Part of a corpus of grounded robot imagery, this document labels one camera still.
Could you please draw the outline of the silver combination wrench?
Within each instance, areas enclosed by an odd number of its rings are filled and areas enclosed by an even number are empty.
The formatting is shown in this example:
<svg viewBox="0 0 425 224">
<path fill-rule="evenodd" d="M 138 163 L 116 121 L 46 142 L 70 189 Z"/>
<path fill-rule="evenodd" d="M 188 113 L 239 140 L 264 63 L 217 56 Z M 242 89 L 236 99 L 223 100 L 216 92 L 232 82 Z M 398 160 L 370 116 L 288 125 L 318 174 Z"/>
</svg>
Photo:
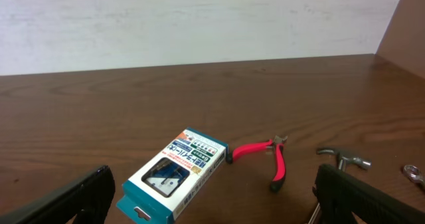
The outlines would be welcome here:
<svg viewBox="0 0 425 224">
<path fill-rule="evenodd" d="M 412 183 L 415 183 L 424 189 L 424 176 L 419 168 L 414 165 L 405 165 L 402 172 Z"/>
</svg>

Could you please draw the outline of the teal white screwdriver set box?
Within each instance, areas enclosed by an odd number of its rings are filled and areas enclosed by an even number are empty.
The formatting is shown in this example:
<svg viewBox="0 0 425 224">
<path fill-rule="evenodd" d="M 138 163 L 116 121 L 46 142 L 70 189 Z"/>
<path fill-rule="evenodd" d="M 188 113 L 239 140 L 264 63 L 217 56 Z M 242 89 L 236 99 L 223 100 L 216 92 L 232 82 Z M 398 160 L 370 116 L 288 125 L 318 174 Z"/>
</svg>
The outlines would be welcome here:
<svg viewBox="0 0 425 224">
<path fill-rule="evenodd" d="M 227 153 L 224 142 L 186 128 L 123 183 L 116 206 L 135 223 L 172 224 Z"/>
</svg>

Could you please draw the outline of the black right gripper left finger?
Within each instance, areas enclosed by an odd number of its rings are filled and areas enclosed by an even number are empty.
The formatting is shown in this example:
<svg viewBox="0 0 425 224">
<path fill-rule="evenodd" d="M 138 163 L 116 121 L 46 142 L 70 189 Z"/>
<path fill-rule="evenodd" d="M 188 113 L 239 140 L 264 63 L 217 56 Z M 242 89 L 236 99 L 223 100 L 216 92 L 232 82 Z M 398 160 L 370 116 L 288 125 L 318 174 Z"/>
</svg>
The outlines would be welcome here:
<svg viewBox="0 0 425 224">
<path fill-rule="evenodd" d="M 103 224 L 116 185 L 109 166 L 100 166 L 44 197 L 1 216 L 2 223 Z"/>
</svg>

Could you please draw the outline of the red handled cutting pliers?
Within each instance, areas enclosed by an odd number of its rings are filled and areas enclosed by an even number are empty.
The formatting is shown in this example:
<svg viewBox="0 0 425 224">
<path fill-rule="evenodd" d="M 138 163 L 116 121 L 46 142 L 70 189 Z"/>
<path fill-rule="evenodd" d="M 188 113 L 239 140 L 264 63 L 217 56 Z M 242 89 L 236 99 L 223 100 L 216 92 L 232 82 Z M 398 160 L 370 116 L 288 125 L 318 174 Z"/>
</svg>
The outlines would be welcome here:
<svg viewBox="0 0 425 224">
<path fill-rule="evenodd" d="M 265 142 L 257 142 L 251 144 L 244 144 L 233 149 L 231 152 L 226 155 L 226 162 L 228 164 L 234 163 L 236 160 L 240 159 L 242 156 L 247 154 L 252 154 L 260 152 L 263 150 L 271 149 L 274 153 L 275 163 L 276 163 L 276 174 L 273 180 L 270 183 L 270 191 L 277 193 L 281 190 L 285 179 L 286 179 L 286 163 L 284 159 L 284 146 L 287 142 L 288 137 L 283 138 L 275 136 L 273 139 L 270 139 Z"/>
</svg>

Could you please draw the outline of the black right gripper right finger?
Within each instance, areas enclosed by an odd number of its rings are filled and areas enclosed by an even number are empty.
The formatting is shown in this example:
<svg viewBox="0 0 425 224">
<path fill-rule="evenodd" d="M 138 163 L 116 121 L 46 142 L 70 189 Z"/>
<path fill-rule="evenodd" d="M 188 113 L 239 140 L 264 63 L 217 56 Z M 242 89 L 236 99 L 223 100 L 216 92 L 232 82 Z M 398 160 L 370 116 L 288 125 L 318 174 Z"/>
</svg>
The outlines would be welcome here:
<svg viewBox="0 0 425 224">
<path fill-rule="evenodd" d="M 320 223 L 424 224 L 417 210 L 329 164 L 319 166 L 313 188 L 321 207 Z"/>
</svg>

